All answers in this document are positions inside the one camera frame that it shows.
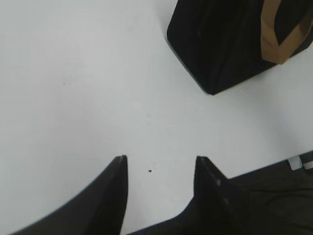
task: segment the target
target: tan strap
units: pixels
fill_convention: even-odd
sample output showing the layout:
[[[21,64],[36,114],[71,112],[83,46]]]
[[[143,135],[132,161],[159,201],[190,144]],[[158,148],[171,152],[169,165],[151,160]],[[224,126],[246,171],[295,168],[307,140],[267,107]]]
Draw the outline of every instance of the tan strap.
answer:
[[[313,25],[313,11],[309,10],[288,37],[278,45],[275,17],[282,0],[265,0],[261,14],[261,51],[264,60],[283,64],[309,35]]]

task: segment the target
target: white floor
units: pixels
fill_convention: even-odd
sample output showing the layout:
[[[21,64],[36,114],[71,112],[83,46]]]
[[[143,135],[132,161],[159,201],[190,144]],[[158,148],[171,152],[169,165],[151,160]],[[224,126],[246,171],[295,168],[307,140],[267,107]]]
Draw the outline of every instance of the white floor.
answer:
[[[313,149],[313,47],[206,95],[166,43],[175,5],[0,2],[0,234],[66,203],[114,156],[129,157],[124,235],[184,209],[197,155],[234,177]]]

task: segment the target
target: white plastic piece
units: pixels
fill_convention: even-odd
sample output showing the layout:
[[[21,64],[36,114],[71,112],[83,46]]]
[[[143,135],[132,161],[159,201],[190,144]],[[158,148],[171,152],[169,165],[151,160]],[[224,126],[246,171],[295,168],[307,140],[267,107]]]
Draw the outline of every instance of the white plastic piece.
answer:
[[[298,170],[302,168],[302,162],[299,156],[289,158],[288,162],[292,170]]]
[[[303,167],[304,167],[306,170],[312,169],[312,168],[313,168],[313,162],[304,163],[304,164],[303,164]]]

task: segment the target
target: black object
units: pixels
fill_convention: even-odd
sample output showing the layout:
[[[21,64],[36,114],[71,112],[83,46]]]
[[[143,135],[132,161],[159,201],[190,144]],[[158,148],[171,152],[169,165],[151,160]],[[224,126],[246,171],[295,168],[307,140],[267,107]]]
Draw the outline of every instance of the black object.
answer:
[[[275,20],[279,44],[312,7],[312,0],[283,0]],[[172,48],[209,94],[228,89],[273,66],[261,55],[264,0],[179,0],[167,30]],[[313,30],[294,53],[313,41]]]
[[[127,195],[127,157],[116,157],[79,195],[14,235],[118,235]]]
[[[303,235],[285,217],[255,203],[210,162],[197,157],[194,198],[176,218],[132,235]]]

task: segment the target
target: black bag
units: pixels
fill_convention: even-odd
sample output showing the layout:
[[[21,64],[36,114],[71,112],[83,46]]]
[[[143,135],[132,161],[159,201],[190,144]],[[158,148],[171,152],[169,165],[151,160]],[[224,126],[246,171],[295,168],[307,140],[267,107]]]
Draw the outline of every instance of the black bag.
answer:
[[[228,89],[276,63],[261,53],[264,0],[179,0],[167,30],[174,51],[209,94]],[[305,15],[313,0],[282,0],[275,18],[280,45]],[[293,55],[313,41],[313,29]]]

